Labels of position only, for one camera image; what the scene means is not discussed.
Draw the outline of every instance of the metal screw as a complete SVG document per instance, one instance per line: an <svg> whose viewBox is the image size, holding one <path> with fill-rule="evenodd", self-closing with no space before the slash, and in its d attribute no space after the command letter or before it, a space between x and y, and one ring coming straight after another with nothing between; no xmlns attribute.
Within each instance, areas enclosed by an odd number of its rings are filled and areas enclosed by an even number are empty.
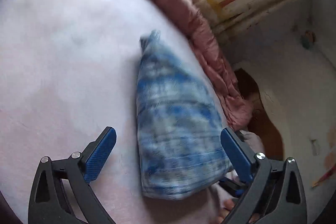
<svg viewBox="0 0 336 224"><path fill-rule="evenodd" d="M49 160L48 157L43 157L43 158L41 159L41 162L44 164L44 163L46 163L48 160Z"/></svg>
<svg viewBox="0 0 336 224"><path fill-rule="evenodd" d="M79 158L80 156L81 156L80 152L75 152L75 153L72 153L71 158L73 158L73 159L77 159L77 158Z"/></svg>
<svg viewBox="0 0 336 224"><path fill-rule="evenodd" d="M263 159L266 157L265 154L264 154L264 153L261 153L261 152L257 153L256 156L257 156L257 158L260 159L260 160L263 160Z"/></svg>

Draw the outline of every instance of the pink comforter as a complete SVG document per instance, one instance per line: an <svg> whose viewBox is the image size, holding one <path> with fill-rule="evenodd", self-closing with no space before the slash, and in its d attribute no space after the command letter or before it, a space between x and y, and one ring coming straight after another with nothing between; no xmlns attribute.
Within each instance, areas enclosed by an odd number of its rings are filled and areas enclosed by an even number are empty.
<svg viewBox="0 0 336 224"><path fill-rule="evenodd" d="M228 125L234 130L246 127L252 117L253 107L241 97L237 78L206 19L191 0L152 1L189 39L191 48L214 86Z"/></svg>

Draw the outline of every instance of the blue cloth bag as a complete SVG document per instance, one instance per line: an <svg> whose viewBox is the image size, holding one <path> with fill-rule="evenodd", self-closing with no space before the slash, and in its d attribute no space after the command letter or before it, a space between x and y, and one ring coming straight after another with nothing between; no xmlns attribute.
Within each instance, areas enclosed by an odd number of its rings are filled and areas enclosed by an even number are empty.
<svg viewBox="0 0 336 224"><path fill-rule="evenodd" d="M141 39L137 125L145 196L183 199L231 168L221 118L204 83L193 76L153 31Z"/></svg>

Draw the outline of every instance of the bed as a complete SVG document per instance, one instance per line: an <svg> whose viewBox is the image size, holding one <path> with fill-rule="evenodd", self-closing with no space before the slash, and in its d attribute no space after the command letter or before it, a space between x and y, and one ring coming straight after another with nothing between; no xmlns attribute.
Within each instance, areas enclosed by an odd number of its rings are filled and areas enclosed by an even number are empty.
<svg viewBox="0 0 336 224"><path fill-rule="evenodd" d="M24 224L40 159L82 151L106 126L115 128L117 144L91 186L116 223L216 216L228 196L217 185L177 202L141 194L135 87L139 39L153 29L204 81L225 128L188 40L150 0L0 0L0 190Z"/></svg>

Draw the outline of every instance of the wrinkled fabric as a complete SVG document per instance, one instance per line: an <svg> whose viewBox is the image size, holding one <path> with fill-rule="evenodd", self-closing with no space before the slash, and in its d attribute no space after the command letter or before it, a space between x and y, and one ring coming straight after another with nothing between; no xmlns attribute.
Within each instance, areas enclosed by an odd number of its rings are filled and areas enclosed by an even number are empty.
<svg viewBox="0 0 336 224"><path fill-rule="evenodd" d="M232 167L221 118L204 83L152 32L142 39L137 82L138 147L145 196L182 199Z"/></svg>
<svg viewBox="0 0 336 224"><path fill-rule="evenodd" d="M265 154L265 148L261 138L249 131L240 131L244 136L244 142L253 150L254 153L262 152Z"/></svg>
<svg viewBox="0 0 336 224"><path fill-rule="evenodd" d="M190 46L211 80L230 127L246 127L253 106L244 100L237 78L224 58L208 22L191 0L152 0L189 39Z"/></svg>

